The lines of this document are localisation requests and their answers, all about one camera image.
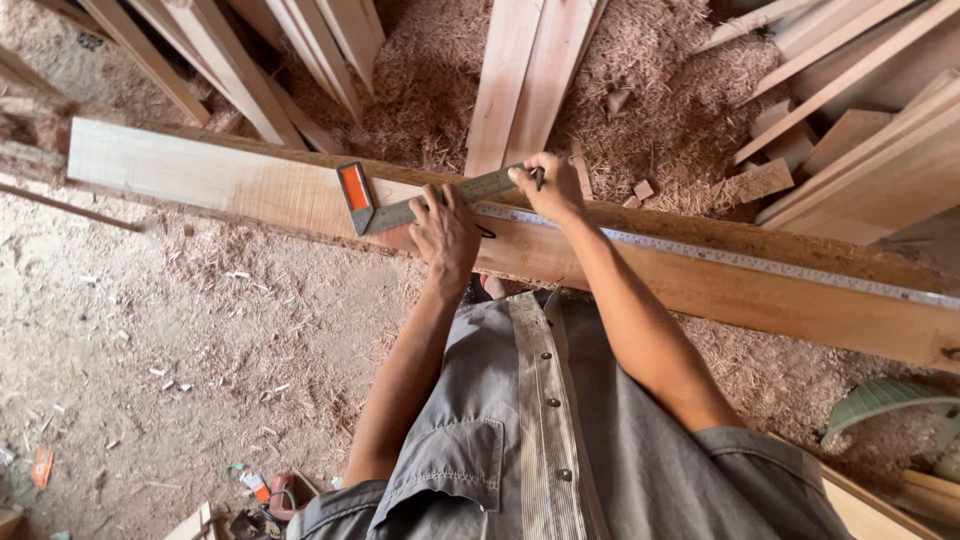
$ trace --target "sawdust-covered floor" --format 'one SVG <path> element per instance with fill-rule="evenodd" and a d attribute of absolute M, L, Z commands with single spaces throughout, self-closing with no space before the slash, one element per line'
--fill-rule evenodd
<path fill-rule="evenodd" d="M 389 38 L 377 95 L 363 97 L 362 129 L 301 65 L 291 62 L 284 83 L 352 154 L 459 173 L 490 4 L 379 3 Z M 732 104 L 776 58 L 746 37 L 688 59 L 707 31 L 704 14 L 696 1 L 610 0 L 549 143 L 568 153 L 570 134 L 584 141 L 603 198 L 619 201 L 645 179 L 657 191 L 648 208 L 704 214 L 703 187 L 731 173 L 727 156 L 762 103 Z M 83 49 L 72 27 L 28 0 L 0 0 L 0 21 L 0 44 L 71 96 L 183 121 L 115 46 Z M 604 99 L 615 87 L 632 96 L 628 114 L 608 120 Z M 421 265 L 30 188 L 148 225 L 131 234 L 0 198 L 0 444 L 18 454 L 0 467 L 0 500 L 28 508 L 32 537 L 68 528 L 81 538 L 161 537 L 203 501 L 236 510 L 250 502 L 228 476 L 232 462 L 267 477 L 296 466 L 329 488 L 377 365 L 416 299 Z M 751 427 L 888 490 L 899 467 L 934 457 L 926 412 L 851 430 L 829 451 L 817 440 L 833 404 L 863 380 L 893 375 L 956 392 L 960 378 L 679 319 Z M 168 380 L 175 385 L 163 390 Z M 46 489 L 29 479 L 28 444 L 57 451 Z"/>

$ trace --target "left hand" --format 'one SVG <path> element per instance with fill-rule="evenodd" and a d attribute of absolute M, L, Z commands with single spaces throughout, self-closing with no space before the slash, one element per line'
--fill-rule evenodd
<path fill-rule="evenodd" d="M 410 210 L 417 221 L 410 225 L 410 236 L 430 265 L 430 273 L 459 291 L 469 281 L 481 234 L 473 220 L 473 210 L 453 184 L 442 185 L 441 191 L 443 201 L 433 185 L 423 187 L 426 207 L 420 199 L 411 199 Z"/>

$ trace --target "right hand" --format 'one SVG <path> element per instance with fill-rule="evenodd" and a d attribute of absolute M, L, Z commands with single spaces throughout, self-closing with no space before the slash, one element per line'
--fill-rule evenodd
<path fill-rule="evenodd" d="M 513 167 L 508 174 L 538 214 L 561 227 L 571 219 L 587 215 L 577 170 L 566 160 L 540 152 L 525 161 L 523 166 L 526 170 Z M 540 191 L 537 191 L 537 181 L 528 172 L 537 167 L 544 170 Z"/>

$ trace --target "measuring tape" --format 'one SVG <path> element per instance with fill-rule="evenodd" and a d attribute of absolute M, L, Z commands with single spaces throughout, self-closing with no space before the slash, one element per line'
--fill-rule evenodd
<path fill-rule="evenodd" d="M 509 219 L 511 221 L 519 221 L 521 223 L 530 223 L 533 225 L 554 227 L 552 223 L 533 212 L 503 207 L 493 203 L 477 203 L 473 210 L 480 215 L 486 215 L 489 217 Z M 603 234 L 610 240 L 632 244 L 641 248 L 650 248 L 674 253 L 677 255 L 699 258 L 701 260 L 729 264 L 731 266 L 748 268 L 750 270 L 757 270 L 757 272 L 766 272 L 767 274 L 776 274 L 778 276 L 785 276 L 787 278 L 796 278 L 798 280 L 806 280 L 808 282 L 844 287 L 859 292 L 878 294 L 880 296 L 887 296 L 890 298 L 898 298 L 909 302 L 916 302 L 918 304 L 927 304 L 929 306 L 946 307 L 948 309 L 960 310 L 960 298 L 953 298 L 944 294 L 924 292 L 921 290 L 898 287 L 885 283 L 870 282 L 867 280 L 860 280 L 858 278 L 841 276 L 840 274 L 833 274 L 831 272 L 811 270 L 809 268 L 803 268 L 802 266 L 794 266 L 793 264 L 775 262 L 765 258 L 756 258 L 746 255 L 739 255 L 728 251 L 702 248 L 700 246 L 692 246 L 690 244 L 673 242 L 670 240 L 664 240 L 662 238 L 654 238 L 653 236 L 644 236 L 643 234 L 624 233 L 623 231 L 607 229 L 605 227 L 601 227 L 600 231 L 602 231 Z"/>

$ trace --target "striped placket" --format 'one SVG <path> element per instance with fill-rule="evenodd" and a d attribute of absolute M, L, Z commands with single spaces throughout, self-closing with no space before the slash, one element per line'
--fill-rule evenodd
<path fill-rule="evenodd" d="M 544 309 L 532 293 L 509 302 L 519 362 L 523 537 L 608 538 L 566 366 L 560 295 L 555 292 Z"/>

